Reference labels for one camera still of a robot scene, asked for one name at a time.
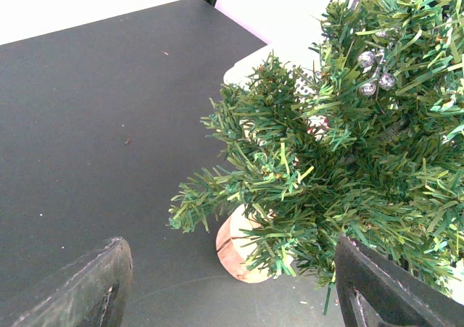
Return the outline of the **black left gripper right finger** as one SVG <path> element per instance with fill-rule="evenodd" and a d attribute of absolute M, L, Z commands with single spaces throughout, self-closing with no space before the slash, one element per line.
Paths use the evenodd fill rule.
<path fill-rule="evenodd" d="M 345 326 L 462 326 L 463 306 L 340 234 L 336 290 Z"/>

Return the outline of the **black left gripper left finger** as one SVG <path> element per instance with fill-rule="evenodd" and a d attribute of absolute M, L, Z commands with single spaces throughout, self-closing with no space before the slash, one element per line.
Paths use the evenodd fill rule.
<path fill-rule="evenodd" d="M 11 326 L 120 326 L 133 280 L 122 237 L 59 269 L 10 299 Z"/>

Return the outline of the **small green christmas tree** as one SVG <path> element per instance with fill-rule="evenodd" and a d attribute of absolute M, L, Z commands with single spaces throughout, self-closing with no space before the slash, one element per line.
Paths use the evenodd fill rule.
<path fill-rule="evenodd" d="M 181 184 L 170 226 L 186 233 L 246 204 L 257 228 L 248 269 L 336 281 L 340 234 L 450 295 L 463 261 L 463 0 L 332 1 L 321 23 L 316 97 L 297 101 L 282 69 L 248 89 L 225 84 L 202 122 L 232 169 Z M 390 91 L 357 57 L 386 47 Z"/>

